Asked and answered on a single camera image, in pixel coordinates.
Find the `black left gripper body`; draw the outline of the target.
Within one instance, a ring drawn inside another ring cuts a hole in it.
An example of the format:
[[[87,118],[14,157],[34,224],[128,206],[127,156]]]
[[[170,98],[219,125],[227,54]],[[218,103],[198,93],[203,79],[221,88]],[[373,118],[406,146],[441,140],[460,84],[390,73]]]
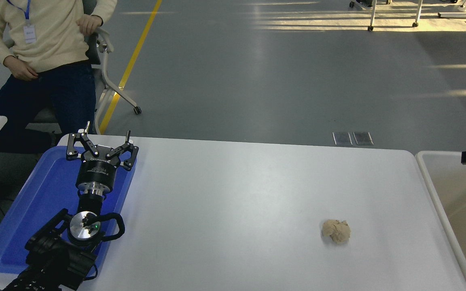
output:
[[[99,155],[94,157],[92,152],[87,150],[83,152],[76,187],[83,187],[85,184],[99,183],[106,187],[113,187],[117,176],[117,170],[121,160],[118,156],[107,159],[107,155],[113,148],[103,145],[97,145]]]

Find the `seated person's right hand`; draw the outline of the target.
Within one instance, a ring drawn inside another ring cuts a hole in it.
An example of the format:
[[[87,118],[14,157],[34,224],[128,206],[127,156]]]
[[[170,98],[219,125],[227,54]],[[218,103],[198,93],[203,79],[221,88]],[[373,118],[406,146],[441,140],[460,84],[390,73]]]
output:
[[[2,64],[10,70],[13,77],[19,80],[32,81],[38,78],[37,72],[28,63],[15,56],[5,57]]]

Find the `seated person's left hand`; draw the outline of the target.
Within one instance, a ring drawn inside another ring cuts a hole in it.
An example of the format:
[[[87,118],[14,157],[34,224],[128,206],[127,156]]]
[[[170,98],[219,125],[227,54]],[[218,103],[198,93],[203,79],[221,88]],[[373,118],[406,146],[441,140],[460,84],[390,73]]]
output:
[[[90,36],[103,24],[103,20],[98,15],[83,14],[76,20],[76,24],[82,35]]]

